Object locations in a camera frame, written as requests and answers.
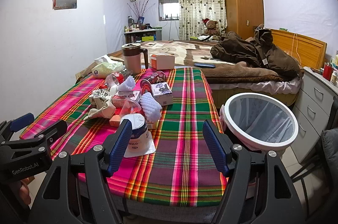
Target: wardrobe door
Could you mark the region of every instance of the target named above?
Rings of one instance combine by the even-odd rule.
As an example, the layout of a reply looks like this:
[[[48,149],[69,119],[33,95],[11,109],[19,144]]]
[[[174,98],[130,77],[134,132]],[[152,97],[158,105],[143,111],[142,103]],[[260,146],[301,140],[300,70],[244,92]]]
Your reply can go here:
[[[238,34],[245,40],[254,36],[254,26],[264,23],[263,0],[237,0]]]
[[[237,26],[237,0],[225,0],[226,22],[228,24],[226,31],[238,32]]]

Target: coffee mug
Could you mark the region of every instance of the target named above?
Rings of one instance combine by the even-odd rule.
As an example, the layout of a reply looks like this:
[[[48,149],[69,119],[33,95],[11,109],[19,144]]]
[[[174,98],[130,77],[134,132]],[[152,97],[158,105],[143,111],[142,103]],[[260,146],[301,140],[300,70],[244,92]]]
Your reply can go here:
[[[141,53],[144,56],[144,64],[148,69],[148,50],[141,48],[140,44],[131,43],[122,46],[122,53],[124,56],[124,65],[127,69],[131,70],[133,74],[141,72]]]

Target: tile floor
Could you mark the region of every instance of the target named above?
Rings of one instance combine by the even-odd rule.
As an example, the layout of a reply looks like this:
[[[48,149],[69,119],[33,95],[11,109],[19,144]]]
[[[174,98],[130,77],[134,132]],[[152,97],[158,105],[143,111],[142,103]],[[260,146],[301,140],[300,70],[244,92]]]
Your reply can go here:
[[[298,163],[295,154],[293,153],[291,147],[287,148],[282,157],[282,162],[288,171],[289,175],[294,174],[297,170],[299,170],[302,166]],[[35,180],[33,180],[29,185],[30,195],[33,200],[38,192],[38,189],[45,177],[45,173],[40,173],[35,176]],[[325,199],[325,196],[328,194],[327,185],[325,183],[325,175],[322,169],[318,169],[315,172],[309,174],[305,177],[305,186],[308,193],[309,198],[309,208],[310,213],[315,211],[318,206],[320,206]],[[305,207],[305,197],[303,192],[303,187],[300,181],[297,181],[295,184],[295,189],[298,193],[299,199],[302,203],[304,214],[306,213]],[[155,219],[149,219],[145,217],[138,216],[134,219],[129,219],[124,217],[124,224],[179,224],[177,222],[169,222],[169,221],[159,221]]]

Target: human hand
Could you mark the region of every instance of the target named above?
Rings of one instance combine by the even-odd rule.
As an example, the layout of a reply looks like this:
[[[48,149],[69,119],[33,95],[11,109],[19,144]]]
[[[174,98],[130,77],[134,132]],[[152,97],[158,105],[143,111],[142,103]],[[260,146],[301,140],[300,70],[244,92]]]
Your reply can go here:
[[[26,205],[29,205],[31,203],[29,188],[27,186],[28,182],[29,178],[21,180],[21,187],[19,189],[19,196]]]

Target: drawer handle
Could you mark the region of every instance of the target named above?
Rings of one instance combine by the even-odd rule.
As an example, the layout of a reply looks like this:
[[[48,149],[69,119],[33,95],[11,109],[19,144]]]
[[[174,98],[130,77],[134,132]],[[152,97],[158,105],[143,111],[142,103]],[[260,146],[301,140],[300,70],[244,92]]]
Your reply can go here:
[[[315,90],[318,91],[321,95],[324,96],[324,93],[320,92],[316,87],[315,87]]]
[[[310,109],[309,106],[308,106],[308,109],[311,110],[314,115],[316,115],[316,113],[312,109]]]
[[[300,128],[304,131],[304,132],[306,132],[306,130],[305,129],[303,129],[303,127],[299,124],[299,126],[300,126]]]

